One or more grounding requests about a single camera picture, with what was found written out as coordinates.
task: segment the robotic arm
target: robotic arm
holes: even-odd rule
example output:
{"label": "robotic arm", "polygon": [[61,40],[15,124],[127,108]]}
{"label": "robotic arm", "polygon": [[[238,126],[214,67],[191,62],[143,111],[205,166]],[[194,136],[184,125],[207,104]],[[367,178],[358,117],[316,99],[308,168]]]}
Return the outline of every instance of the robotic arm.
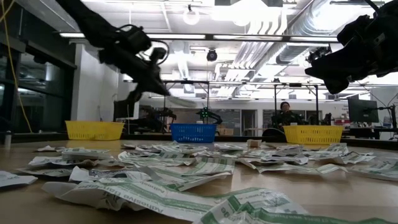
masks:
{"label": "robotic arm", "polygon": [[205,107],[203,109],[201,109],[199,112],[197,112],[196,114],[200,115],[200,119],[204,122],[205,118],[213,118],[216,120],[216,122],[214,122],[213,124],[221,124],[223,122],[223,120],[221,119],[221,116],[218,114],[215,114],[211,111],[208,111],[208,108]]}
{"label": "robotic arm", "polygon": [[172,123],[175,119],[177,119],[177,115],[175,115],[173,111],[168,108],[164,108],[164,110],[160,111],[159,116],[172,118]]}
{"label": "robotic arm", "polygon": [[145,91],[170,96],[162,84],[158,66],[168,56],[169,46],[166,43],[162,42],[167,46],[167,50],[156,47],[149,57],[150,60],[143,60],[136,55],[148,50],[152,42],[142,31],[142,27],[131,24],[114,27],[99,14],[88,9],[80,0],[56,0],[56,2],[76,21],[88,42],[102,49],[98,52],[99,61],[115,65],[121,73],[129,75],[137,83],[136,89],[127,97],[129,103],[139,101]]}
{"label": "robotic arm", "polygon": [[368,75],[383,77],[398,71],[398,0],[378,8],[365,0],[376,12],[374,18],[359,16],[337,35],[344,48],[332,54],[312,52],[307,75],[320,78],[331,94],[347,88],[349,82]]}

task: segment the tabletop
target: tabletop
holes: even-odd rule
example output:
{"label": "tabletop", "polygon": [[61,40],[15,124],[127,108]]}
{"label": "tabletop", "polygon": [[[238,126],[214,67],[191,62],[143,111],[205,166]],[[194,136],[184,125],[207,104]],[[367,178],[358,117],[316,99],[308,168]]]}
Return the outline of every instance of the tabletop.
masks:
{"label": "tabletop", "polygon": [[[13,144],[10,150],[0,147],[0,170],[14,172],[13,169],[25,167],[35,156],[56,156],[55,152],[33,152],[46,145],[109,149],[113,156],[117,156],[122,152],[121,144],[157,143],[160,142],[55,141]],[[356,152],[374,151],[376,156],[398,157],[394,151],[358,147],[349,147],[349,149]],[[29,186],[0,189],[1,223],[189,223],[148,209],[138,212],[124,209],[115,212],[68,203],[41,190],[41,186],[46,181],[67,181],[67,179],[40,177]],[[236,164],[233,175],[225,179],[213,180],[189,189],[187,192],[210,196],[249,187],[263,187],[282,192],[294,202],[301,204],[312,215],[352,221],[378,217],[390,222],[398,222],[398,185],[396,182],[369,179],[340,170],[326,175],[289,172],[259,174],[257,170]]]}

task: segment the plastic basket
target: plastic basket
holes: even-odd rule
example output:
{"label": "plastic basket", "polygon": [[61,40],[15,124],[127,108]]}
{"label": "plastic basket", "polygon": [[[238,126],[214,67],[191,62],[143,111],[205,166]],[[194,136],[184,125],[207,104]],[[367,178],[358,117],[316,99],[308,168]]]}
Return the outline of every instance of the plastic basket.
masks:
{"label": "plastic basket", "polygon": [[101,121],[65,121],[71,140],[118,140],[124,123]]}
{"label": "plastic basket", "polygon": [[287,142],[294,144],[338,143],[343,133],[342,126],[296,125],[284,130]]}
{"label": "plastic basket", "polygon": [[215,124],[171,124],[173,141],[212,143],[216,136]]}

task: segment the man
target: man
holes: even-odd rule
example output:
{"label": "man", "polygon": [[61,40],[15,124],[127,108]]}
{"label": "man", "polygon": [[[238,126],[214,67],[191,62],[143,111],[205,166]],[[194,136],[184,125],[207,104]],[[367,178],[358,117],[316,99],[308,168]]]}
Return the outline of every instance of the man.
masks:
{"label": "man", "polygon": [[277,115],[276,123],[278,127],[290,125],[291,123],[303,124],[301,117],[298,114],[291,112],[290,104],[282,102],[280,104],[281,114]]}

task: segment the yellow cable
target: yellow cable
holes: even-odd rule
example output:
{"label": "yellow cable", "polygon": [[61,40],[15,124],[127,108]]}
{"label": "yellow cable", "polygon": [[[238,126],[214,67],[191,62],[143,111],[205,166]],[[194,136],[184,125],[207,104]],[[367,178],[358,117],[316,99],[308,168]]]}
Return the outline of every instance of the yellow cable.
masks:
{"label": "yellow cable", "polygon": [[10,3],[10,5],[8,6],[7,10],[4,12],[4,10],[2,11],[2,16],[0,17],[0,22],[6,18],[6,15],[8,14],[8,12],[11,10],[12,5],[15,3],[15,0],[12,0],[12,2]]}
{"label": "yellow cable", "polygon": [[26,113],[25,113],[24,105],[22,104],[21,95],[18,93],[18,82],[17,82],[17,77],[16,77],[16,74],[15,74],[14,63],[12,62],[10,41],[9,41],[9,37],[8,37],[8,28],[7,28],[6,15],[7,15],[8,11],[10,10],[10,8],[11,8],[12,4],[14,3],[14,1],[11,2],[11,4],[8,7],[7,11],[5,11],[5,8],[4,8],[4,1],[2,3],[3,3],[3,4],[1,4],[2,17],[0,18],[0,22],[4,19],[4,28],[6,30],[6,40],[7,40],[7,47],[8,47],[8,55],[9,55],[9,58],[11,60],[10,65],[11,65],[12,76],[14,76],[15,89],[17,90],[19,103],[21,104],[22,113],[24,114],[27,126],[29,127],[29,131],[30,131],[30,133],[33,133],[32,128],[30,127],[29,120],[27,119],[27,116],[26,116]]}

